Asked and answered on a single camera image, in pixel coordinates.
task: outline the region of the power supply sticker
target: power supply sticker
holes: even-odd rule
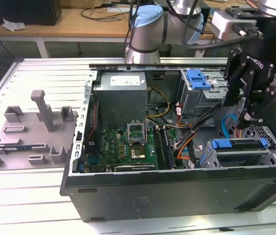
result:
[[[139,86],[139,76],[112,76],[111,86]]]
[[[141,212],[142,209],[147,208],[150,197],[134,197],[133,198],[133,212]]]

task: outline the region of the gray platform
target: gray platform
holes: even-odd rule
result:
[[[0,170],[64,167],[77,119],[71,107],[52,112],[44,91],[33,91],[39,113],[23,113],[9,106],[0,131]]]

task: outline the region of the desk leg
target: desk leg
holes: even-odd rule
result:
[[[45,42],[44,41],[36,41],[41,58],[50,58],[50,54],[48,49],[46,48]]]
[[[81,45],[81,42],[77,42],[76,44],[77,44],[78,53],[79,53],[79,54],[80,54],[80,53],[83,53],[83,47],[82,47],[82,45]]]

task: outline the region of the blue plastic clip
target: blue plastic clip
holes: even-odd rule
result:
[[[267,143],[267,141],[266,141],[265,138],[260,138],[260,142],[261,142],[261,144],[263,145],[263,147],[264,147],[265,149],[268,148],[269,144]]]
[[[229,139],[212,140],[212,147],[217,148],[232,148],[232,144]]]
[[[187,70],[187,78],[194,90],[210,90],[211,85],[206,81],[206,77],[201,70]]]

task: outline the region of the blue cable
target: blue cable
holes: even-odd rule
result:
[[[226,125],[225,125],[225,121],[226,121],[227,118],[232,118],[237,122],[238,122],[238,118],[231,114],[231,115],[227,115],[227,116],[223,117],[223,119],[222,119],[222,122],[221,122],[222,131],[223,131],[226,138],[230,138],[230,135],[228,134],[228,131],[226,130]]]

